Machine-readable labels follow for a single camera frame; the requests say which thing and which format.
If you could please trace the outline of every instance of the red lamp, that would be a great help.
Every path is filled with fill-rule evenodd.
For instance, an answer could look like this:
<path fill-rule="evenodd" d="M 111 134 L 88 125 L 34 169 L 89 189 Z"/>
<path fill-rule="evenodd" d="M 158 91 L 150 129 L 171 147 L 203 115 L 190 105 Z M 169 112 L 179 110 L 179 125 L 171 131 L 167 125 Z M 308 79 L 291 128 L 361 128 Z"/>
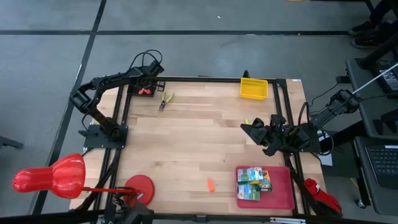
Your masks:
<path fill-rule="evenodd" d="M 58 197 L 77 198 L 82 191 L 138 194 L 138 201 L 148 205 L 154 198 L 155 187 L 145 175 L 131 177 L 125 184 L 130 189 L 96 189 L 84 187 L 86 166 L 80 154 L 70 154 L 50 167 L 29 168 L 19 171 L 12 181 L 14 190 L 32 192 L 49 190 Z"/>

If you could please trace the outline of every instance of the wire cutters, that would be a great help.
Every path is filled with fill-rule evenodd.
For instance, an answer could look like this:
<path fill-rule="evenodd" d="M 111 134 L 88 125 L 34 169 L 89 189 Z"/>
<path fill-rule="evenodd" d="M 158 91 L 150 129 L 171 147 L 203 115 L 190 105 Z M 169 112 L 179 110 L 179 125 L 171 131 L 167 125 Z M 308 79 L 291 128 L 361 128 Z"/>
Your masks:
<path fill-rule="evenodd" d="M 163 92 L 162 94 L 162 103 L 159 106 L 159 111 L 163 111 L 163 109 L 165 108 L 167 103 L 170 103 L 170 101 L 172 101 L 173 97 L 174 97 L 174 93 L 172 93 L 166 100 L 166 91 Z"/>

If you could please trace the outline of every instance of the red tray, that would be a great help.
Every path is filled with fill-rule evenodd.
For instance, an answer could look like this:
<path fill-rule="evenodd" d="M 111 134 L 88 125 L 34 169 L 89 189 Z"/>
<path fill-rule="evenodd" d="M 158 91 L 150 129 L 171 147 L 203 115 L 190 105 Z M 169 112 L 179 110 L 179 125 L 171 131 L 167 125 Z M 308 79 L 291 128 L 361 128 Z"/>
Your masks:
<path fill-rule="evenodd" d="M 238 169 L 256 166 L 237 166 L 235 168 L 236 193 L 238 193 Z M 287 167 L 262 166 L 271 179 L 272 191 L 260 192 L 260 201 L 236 199 L 239 208 L 267 208 L 293 210 L 294 199 L 290 172 Z"/>

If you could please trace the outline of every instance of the yellow basket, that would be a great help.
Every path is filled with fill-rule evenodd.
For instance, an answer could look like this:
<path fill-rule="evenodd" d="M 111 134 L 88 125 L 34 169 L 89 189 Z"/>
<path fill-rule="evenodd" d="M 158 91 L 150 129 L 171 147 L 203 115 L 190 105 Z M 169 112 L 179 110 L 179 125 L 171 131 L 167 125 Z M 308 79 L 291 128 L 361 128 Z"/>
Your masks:
<path fill-rule="evenodd" d="M 241 97 L 263 100 L 268 97 L 267 80 L 241 78 Z"/>

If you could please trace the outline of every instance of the red disc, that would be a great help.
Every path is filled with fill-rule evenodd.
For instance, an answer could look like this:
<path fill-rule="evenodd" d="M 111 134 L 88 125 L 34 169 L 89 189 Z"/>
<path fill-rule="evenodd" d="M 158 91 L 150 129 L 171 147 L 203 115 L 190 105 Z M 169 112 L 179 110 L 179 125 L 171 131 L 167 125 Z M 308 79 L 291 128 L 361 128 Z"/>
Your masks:
<path fill-rule="evenodd" d="M 152 180 L 145 175 L 135 175 L 134 177 L 131 177 L 124 186 L 140 191 L 137 198 L 138 201 L 144 205 L 148 205 L 155 196 L 155 185 Z M 135 204 L 136 200 L 132 199 L 130 201 L 130 206 L 133 207 Z"/>

